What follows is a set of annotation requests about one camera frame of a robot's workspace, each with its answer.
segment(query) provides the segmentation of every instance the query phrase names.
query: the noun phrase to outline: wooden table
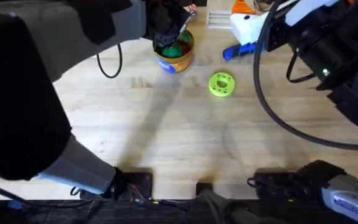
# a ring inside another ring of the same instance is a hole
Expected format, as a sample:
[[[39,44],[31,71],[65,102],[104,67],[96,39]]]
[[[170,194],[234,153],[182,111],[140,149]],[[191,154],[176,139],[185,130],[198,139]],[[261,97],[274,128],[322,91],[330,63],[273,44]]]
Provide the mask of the wooden table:
[[[206,29],[205,14],[209,9],[228,10],[232,2],[211,1],[198,10],[189,26],[195,59],[183,73],[163,72],[151,43],[134,40],[122,44],[123,69],[117,79],[106,79],[90,58],[55,82],[78,140],[125,171],[151,168],[154,198],[192,198],[200,179],[214,182],[224,197],[255,198],[246,180],[257,168],[295,170],[316,159],[358,177],[358,152],[304,141],[266,115],[253,87],[253,57],[223,60],[223,49],[237,41],[229,30]],[[262,55],[262,85],[271,107],[306,133],[358,143],[358,128],[334,109],[327,92],[311,89],[317,80],[288,83],[285,72],[291,56],[287,46]],[[115,73],[116,47],[101,57],[105,70]],[[230,73],[237,84],[227,98],[208,90],[210,76],[220,71]],[[309,70],[299,61],[293,73],[300,77]],[[48,180],[0,179],[0,187],[24,198],[71,198],[69,186]]]

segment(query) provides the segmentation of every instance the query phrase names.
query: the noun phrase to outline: yellow can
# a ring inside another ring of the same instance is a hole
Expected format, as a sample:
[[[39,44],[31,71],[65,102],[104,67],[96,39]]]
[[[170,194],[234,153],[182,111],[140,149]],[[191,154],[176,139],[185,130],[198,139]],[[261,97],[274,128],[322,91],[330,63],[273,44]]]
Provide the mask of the yellow can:
[[[170,74],[175,74],[177,72],[184,71],[190,64],[193,59],[193,51],[194,51],[194,36],[189,32],[191,35],[191,40],[188,41],[190,45],[190,51],[185,55],[179,58],[167,58],[163,57],[162,55],[155,52],[155,55],[158,57],[158,63],[161,68]]]

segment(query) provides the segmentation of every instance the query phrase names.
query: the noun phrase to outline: black cable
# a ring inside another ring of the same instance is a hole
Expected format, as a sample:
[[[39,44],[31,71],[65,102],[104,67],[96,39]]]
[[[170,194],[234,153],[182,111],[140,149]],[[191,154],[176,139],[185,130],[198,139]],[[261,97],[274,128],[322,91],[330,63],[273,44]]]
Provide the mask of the black cable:
[[[304,77],[300,77],[300,78],[295,78],[294,80],[291,79],[291,74],[292,74],[292,70],[293,70],[293,66],[295,65],[296,59],[298,58],[298,54],[294,53],[290,64],[288,65],[288,69],[286,70],[286,79],[290,82],[290,83],[301,83],[301,82],[305,82],[308,81],[314,77],[316,77],[314,74],[310,74],[310,75],[306,75]]]
[[[80,192],[80,189],[77,189],[76,187],[72,187],[72,189],[71,189],[71,191],[69,192],[69,194],[71,195],[71,196],[76,196],[76,195],[78,195],[79,194],[79,192]]]
[[[119,52],[119,67],[118,67],[118,71],[116,71],[115,75],[113,75],[113,76],[110,76],[109,74],[107,74],[104,71],[103,66],[101,65],[101,62],[100,62],[100,56],[99,56],[99,54],[96,54],[98,68],[100,68],[100,71],[102,72],[102,74],[104,76],[106,76],[107,78],[116,78],[121,73],[123,57],[122,57],[122,48],[121,48],[120,44],[118,44],[118,52]]]
[[[2,196],[5,196],[7,198],[10,198],[10,199],[13,199],[13,200],[16,200],[17,202],[20,202],[24,205],[27,205],[27,206],[30,206],[30,207],[37,207],[37,208],[58,208],[58,209],[69,209],[69,208],[78,208],[78,207],[82,207],[84,205],[87,205],[89,203],[92,203],[93,201],[87,201],[87,202],[83,202],[83,203],[79,203],[79,204],[76,204],[76,205],[67,205],[67,206],[59,206],[59,205],[41,205],[41,204],[38,204],[38,203],[32,203],[32,202],[29,202],[17,195],[14,195],[10,192],[8,192],[7,190],[3,190],[0,188],[0,195]]]
[[[267,18],[265,20],[265,23],[263,24],[263,27],[261,29],[260,32],[260,36],[257,42],[257,47],[256,47],[256,51],[255,51],[255,60],[253,62],[253,82],[255,85],[255,90],[256,90],[256,94],[258,96],[259,102],[261,103],[261,106],[263,107],[263,109],[266,111],[266,113],[278,124],[280,125],[282,128],[284,128],[285,130],[289,131],[290,133],[303,138],[307,141],[311,141],[314,142],[316,144],[320,144],[323,146],[328,146],[328,147],[336,147],[339,149],[349,149],[349,150],[355,150],[358,151],[358,144],[346,144],[346,143],[341,143],[341,142],[334,142],[334,141],[329,141],[329,140],[325,140],[325,139],[321,139],[321,138],[317,138],[314,136],[311,136],[309,134],[306,134],[304,132],[301,132],[297,129],[295,129],[294,127],[290,126],[289,124],[287,124],[285,121],[283,121],[269,106],[262,88],[261,88],[261,84],[260,84],[260,74],[259,74],[259,65],[260,65],[260,56],[261,56],[261,51],[262,51],[262,45],[266,39],[266,33],[268,32],[268,28],[274,18],[274,15],[278,9],[278,6],[283,2],[283,0],[276,0],[274,1],[273,5],[271,6],[271,9],[267,15]]]
[[[224,219],[222,217],[222,214],[219,212],[217,206],[215,203],[205,194],[200,194],[200,197],[203,197],[207,204],[209,205],[210,211],[212,212],[212,215],[216,221],[216,224],[224,224]]]

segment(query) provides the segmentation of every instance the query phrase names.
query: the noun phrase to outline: green object in can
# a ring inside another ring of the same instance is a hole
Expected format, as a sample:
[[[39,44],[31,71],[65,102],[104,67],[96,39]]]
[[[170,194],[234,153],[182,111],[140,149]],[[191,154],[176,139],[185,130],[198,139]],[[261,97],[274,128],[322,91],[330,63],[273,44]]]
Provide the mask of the green object in can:
[[[183,56],[183,48],[181,45],[176,41],[172,47],[168,47],[162,53],[164,57],[167,58],[178,58]]]
[[[190,35],[190,33],[189,33],[188,30],[185,30],[185,31],[183,31],[183,32],[181,33],[181,38],[182,38],[183,41],[186,42],[186,43],[188,43],[188,42],[192,39],[192,37],[191,37],[191,35]]]
[[[233,77],[227,73],[219,72],[209,79],[209,90],[215,96],[226,97],[229,96],[235,88],[235,81]]]

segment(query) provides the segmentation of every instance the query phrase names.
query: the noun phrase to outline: green ring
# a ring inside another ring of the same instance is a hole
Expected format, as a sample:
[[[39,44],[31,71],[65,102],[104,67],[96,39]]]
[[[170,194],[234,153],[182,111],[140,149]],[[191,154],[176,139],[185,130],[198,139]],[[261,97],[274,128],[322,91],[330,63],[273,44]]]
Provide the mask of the green ring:
[[[227,73],[219,72],[209,79],[209,91],[215,96],[229,96],[234,91],[234,88],[234,78]]]

